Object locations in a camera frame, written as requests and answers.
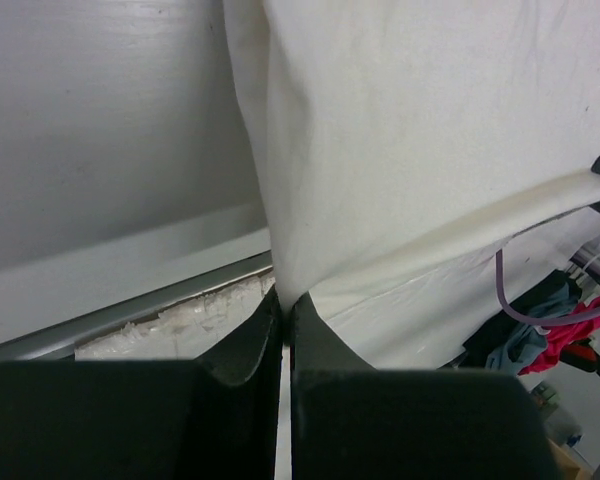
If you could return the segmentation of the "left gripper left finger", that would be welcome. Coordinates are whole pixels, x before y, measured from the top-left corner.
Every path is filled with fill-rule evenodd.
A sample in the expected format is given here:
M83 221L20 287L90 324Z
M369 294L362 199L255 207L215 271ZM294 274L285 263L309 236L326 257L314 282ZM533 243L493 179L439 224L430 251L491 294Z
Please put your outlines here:
M0 363L0 479L270 479L277 295L191 360Z

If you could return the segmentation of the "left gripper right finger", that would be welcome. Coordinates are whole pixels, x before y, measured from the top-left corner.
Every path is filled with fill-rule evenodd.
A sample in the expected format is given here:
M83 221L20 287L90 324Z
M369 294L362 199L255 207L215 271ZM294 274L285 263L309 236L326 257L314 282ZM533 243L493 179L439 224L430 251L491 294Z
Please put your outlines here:
M483 371L379 370L318 315L291 313L295 479L558 479L520 382Z

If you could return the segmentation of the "white t shirt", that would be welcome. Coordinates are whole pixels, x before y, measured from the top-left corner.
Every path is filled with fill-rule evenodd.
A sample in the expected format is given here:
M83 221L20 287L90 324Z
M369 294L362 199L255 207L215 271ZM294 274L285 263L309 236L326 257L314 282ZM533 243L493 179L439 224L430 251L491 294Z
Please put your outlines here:
M339 306L600 200L600 1L227 1L280 299Z

